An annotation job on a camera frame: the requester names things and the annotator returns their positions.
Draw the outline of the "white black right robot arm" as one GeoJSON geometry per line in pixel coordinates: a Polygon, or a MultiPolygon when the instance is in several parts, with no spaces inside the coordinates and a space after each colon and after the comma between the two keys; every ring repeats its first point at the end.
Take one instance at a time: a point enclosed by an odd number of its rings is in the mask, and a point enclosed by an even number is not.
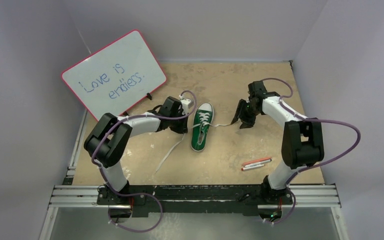
{"type": "Polygon", "coordinates": [[[273,200],[287,194],[287,186],[300,170],[323,160],[324,142],[321,123],[290,108],[284,96],[268,91],[262,80],[248,84],[248,98],[240,99],[232,123],[241,122],[240,129],[255,125],[258,115],[266,115],[283,128],[282,161],[261,183],[260,195],[273,200]]]}

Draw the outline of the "green canvas sneaker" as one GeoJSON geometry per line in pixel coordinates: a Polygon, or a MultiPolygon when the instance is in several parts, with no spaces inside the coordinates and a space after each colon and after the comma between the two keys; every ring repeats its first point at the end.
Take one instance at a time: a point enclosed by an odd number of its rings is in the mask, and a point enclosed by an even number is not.
{"type": "Polygon", "coordinates": [[[201,152],[206,146],[206,139],[209,128],[214,119],[214,107],[205,102],[195,111],[192,125],[191,148],[196,152],[201,152]]]}

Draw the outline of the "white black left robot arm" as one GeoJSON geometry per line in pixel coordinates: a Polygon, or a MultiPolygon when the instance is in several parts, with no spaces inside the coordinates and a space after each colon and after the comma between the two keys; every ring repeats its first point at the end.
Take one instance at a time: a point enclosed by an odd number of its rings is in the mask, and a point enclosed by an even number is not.
{"type": "Polygon", "coordinates": [[[83,148],[104,179],[104,185],[116,196],[133,197],[124,175],[121,158],[128,141],[135,136],[166,129],[178,134],[188,132],[188,117],[196,109],[194,99],[169,96],[163,104],[139,115],[115,116],[105,113],[84,141],[83,148]]]}

